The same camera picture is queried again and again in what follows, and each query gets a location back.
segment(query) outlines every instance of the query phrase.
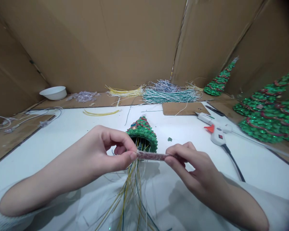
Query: white table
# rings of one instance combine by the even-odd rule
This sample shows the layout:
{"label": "white table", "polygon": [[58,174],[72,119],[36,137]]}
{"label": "white table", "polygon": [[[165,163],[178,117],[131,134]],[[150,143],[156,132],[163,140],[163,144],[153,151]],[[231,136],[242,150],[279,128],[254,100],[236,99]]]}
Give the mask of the white table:
{"label": "white table", "polygon": [[[210,141],[210,133],[203,128],[207,125],[198,120],[196,116],[164,116],[162,105],[132,106],[127,124],[124,125],[130,107],[119,107],[119,109],[122,111],[117,114],[99,117],[84,115],[82,113],[83,109],[65,109],[58,119],[39,130],[0,162],[0,189],[43,168],[94,126],[100,124],[126,131],[143,114],[146,114],[149,124],[157,135],[158,153],[165,153],[169,146],[176,143],[183,144],[187,141],[192,141],[197,150],[209,154],[219,171],[239,179],[235,166],[228,154],[221,147]],[[117,108],[101,107],[88,108],[86,110],[95,113],[106,113],[115,111]],[[232,124],[227,118],[220,117],[211,111],[210,113],[218,120]],[[167,140],[168,137],[172,138],[172,142]],[[289,166],[285,162],[264,147],[236,134],[229,133],[225,137],[227,146],[247,183],[289,199]],[[173,171],[165,163],[158,163],[157,166],[159,174],[156,178],[163,179],[163,174],[173,174]],[[107,182],[105,178],[100,178],[99,181]],[[176,182],[178,182],[178,179],[174,180],[173,186],[175,186]],[[156,187],[158,185],[155,185],[154,191],[158,194],[159,189]],[[85,190],[83,189],[81,198],[85,195]],[[39,224],[40,229],[75,230],[77,228],[75,219],[80,201],[81,199],[72,203],[70,207],[62,210],[60,214],[50,213],[49,220],[51,219],[51,221],[44,221],[47,224],[41,222]],[[150,198],[148,197],[147,201],[148,205],[152,203],[149,202]],[[161,199],[157,204],[159,206],[167,206],[167,203],[169,202]]]}

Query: glue gun cord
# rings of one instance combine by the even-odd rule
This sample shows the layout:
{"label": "glue gun cord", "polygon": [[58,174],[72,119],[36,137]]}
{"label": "glue gun cord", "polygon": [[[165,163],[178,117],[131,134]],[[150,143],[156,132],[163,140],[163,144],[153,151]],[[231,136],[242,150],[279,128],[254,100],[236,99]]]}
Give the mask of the glue gun cord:
{"label": "glue gun cord", "polygon": [[226,145],[226,144],[223,144],[222,147],[225,149],[225,151],[229,154],[230,158],[231,158],[232,161],[234,162],[234,164],[235,164],[235,166],[236,166],[236,168],[237,168],[237,170],[238,170],[238,173],[239,173],[239,175],[240,175],[240,177],[241,177],[241,180],[242,180],[243,182],[246,182],[245,179],[244,179],[244,177],[243,177],[243,175],[242,175],[242,173],[241,173],[240,168],[239,168],[238,165],[237,165],[237,162],[235,162],[235,160],[234,160],[234,158],[233,158],[233,156],[232,156],[229,148],[227,147],[227,145]]}

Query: white bowl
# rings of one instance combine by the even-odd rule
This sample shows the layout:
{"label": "white bowl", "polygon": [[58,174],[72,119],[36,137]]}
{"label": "white bowl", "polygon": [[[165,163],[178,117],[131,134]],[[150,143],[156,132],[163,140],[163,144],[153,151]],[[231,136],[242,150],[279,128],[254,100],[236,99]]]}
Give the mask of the white bowl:
{"label": "white bowl", "polygon": [[66,88],[63,86],[47,88],[39,93],[51,100],[64,99],[67,95]]}

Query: cardboard wall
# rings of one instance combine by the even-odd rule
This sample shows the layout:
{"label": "cardboard wall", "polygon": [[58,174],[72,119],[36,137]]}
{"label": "cardboard wall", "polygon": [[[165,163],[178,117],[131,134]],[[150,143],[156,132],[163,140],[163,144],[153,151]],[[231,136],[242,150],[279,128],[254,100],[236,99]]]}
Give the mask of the cardboard wall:
{"label": "cardboard wall", "polygon": [[[243,99],[289,72],[289,6],[286,2],[268,1],[236,47],[230,59],[238,55],[240,59],[226,85],[227,93]],[[289,98],[289,86],[283,98]]]}
{"label": "cardboard wall", "polygon": [[168,79],[184,8],[177,0],[0,0],[47,81],[72,93]]}
{"label": "cardboard wall", "polygon": [[225,65],[263,1],[198,0],[189,3],[172,81],[180,86],[193,81],[198,87],[204,87]]}
{"label": "cardboard wall", "polygon": [[37,103],[47,86],[21,44],[0,22],[0,116],[12,116]]}

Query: small christmas tree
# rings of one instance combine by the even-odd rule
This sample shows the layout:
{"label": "small christmas tree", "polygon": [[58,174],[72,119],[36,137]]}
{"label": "small christmas tree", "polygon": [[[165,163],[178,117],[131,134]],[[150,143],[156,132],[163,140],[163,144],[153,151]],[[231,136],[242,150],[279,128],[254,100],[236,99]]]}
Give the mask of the small christmas tree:
{"label": "small christmas tree", "polygon": [[235,58],[222,72],[215,77],[212,82],[208,83],[205,88],[204,92],[213,95],[213,96],[220,96],[224,91],[225,85],[230,77],[230,72],[232,68],[234,68],[235,63],[239,58]]}
{"label": "small christmas tree", "polygon": [[241,115],[250,116],[253,112],[261,111],[267,105],[274,104],[276,99],[280,98],[282,92],[286,90],[288,84],[289,73],[280,80],[275,80],[274,83],[266,85],[263,89],[252,94],[251,97],[236,104],[233,109]]}
{"label": "small christmas tree", "polygon": [[289,140],[289,101],[269,105],[239,123],[242,131],[263,142]]}
{"label": "small christmas tree", "polygon": [[145,116],[141,116],[126,132],[132,138],[138,150],[156,153],[156,134]]}

